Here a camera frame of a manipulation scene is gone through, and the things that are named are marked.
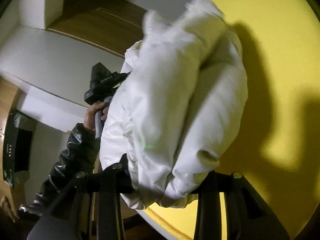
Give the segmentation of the black leather sleeve forearm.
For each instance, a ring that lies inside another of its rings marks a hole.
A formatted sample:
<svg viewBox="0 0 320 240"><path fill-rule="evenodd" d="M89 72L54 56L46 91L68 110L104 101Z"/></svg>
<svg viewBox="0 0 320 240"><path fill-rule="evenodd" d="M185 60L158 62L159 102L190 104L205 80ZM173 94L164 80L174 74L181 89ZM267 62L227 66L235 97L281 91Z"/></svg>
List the black leather sleeve forearm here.
<svg viewBox="0 0 320 240"><path fill-rule="evenodd" d="M66 149L60 153L59 160L53 165L33 202L20 206L19 219L40 218L59 193L76 178L77 173L91 174L99 147L100 141L95 139L95 133L82 123L76 124L69 135Z"/></svg>

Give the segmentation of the person's left hand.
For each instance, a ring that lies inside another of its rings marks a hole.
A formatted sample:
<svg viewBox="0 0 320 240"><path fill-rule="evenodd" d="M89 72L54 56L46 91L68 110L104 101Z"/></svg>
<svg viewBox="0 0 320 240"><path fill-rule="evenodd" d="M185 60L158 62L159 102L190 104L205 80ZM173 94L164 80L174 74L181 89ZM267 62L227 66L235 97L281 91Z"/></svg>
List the person's left hand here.
<svg viewBox="0 0 320 240"><path fill-rule="evenodd" d="M108 107L105 102L96 102L92 104L86 111L83 126L90 133L93 133L95 131L95 114L99 111L103 111L101 120L106 121Z"/></svg>

